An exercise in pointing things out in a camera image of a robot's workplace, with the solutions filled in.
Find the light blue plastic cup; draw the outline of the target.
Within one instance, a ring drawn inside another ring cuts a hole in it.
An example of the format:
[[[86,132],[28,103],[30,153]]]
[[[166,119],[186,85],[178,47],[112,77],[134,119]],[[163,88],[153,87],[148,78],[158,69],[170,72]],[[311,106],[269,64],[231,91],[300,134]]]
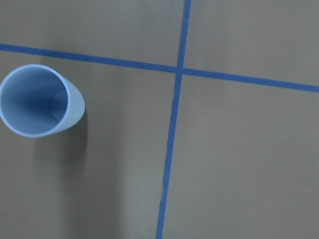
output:
[[[10,130],[24,137],[44,137],[67,130],[84,112],[80,91],[44,65],[18,67],[0,85],[0,117]]]

